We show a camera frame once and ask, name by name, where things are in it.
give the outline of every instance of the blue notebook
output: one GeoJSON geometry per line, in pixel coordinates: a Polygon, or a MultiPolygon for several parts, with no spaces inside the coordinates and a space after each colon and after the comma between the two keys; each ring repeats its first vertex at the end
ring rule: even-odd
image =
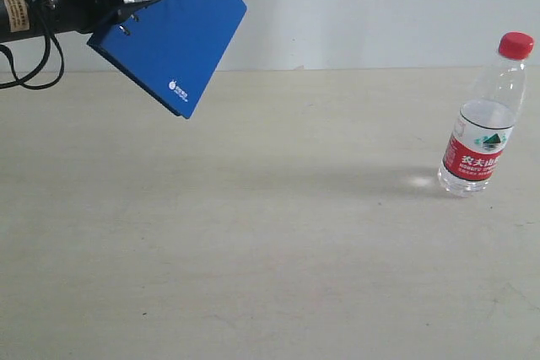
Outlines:
{"type": "Polygon", "coordinates": [[[127,30],[98,29],[88,45],[173,114],[190,118],[245,14],[242,0],[162,0],[122,24],[127,30]]]}

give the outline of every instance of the water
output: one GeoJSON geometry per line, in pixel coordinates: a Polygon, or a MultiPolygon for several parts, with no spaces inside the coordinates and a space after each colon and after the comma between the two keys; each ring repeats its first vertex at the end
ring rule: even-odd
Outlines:
{"type": "MultiPolygon", "coordinates": [[[[507,106],[493,100],[474,99],[462,107],[462,114],[467,120],[479,126],[501,129],[512,127],[516,123],[516,113],[507,106]]],[[[440,163],[439,182],[451,194],[468,197],[483,191],[489,184],[489,179],[483,181],[463,180],[450,173],[440,163]]]]}

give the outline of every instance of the red bottle cap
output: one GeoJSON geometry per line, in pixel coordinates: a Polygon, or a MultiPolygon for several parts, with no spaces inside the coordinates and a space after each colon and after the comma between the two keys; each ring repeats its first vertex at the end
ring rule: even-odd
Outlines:
{"type": "Polygon", "coordinates": [[[534,39],[523,33],[507,33],[503,36],[499,45],[499,54],[520,61],[527,59],[534,47],[534,39]]]}

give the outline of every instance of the table surface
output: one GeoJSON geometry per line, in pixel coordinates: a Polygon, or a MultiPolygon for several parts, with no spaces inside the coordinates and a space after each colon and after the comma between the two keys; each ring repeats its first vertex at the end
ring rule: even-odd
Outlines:
{"type": "Polygon", "coordinates": [[[539,359],[539,69],[489,188],[436,180],[477,73],[1,92],[0,358],[539,359]]]}

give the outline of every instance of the bottle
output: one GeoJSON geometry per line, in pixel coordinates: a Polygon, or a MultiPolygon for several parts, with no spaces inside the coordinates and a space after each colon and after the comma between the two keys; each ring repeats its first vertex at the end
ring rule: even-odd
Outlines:
{"type": "Polygon", "coordinates": [[[488,186],[521,113],[533,47],[529,35],[505,34],[495,60],[474,83],[439,167],[439,182],[450,193],[467,197],[488,186]]]}

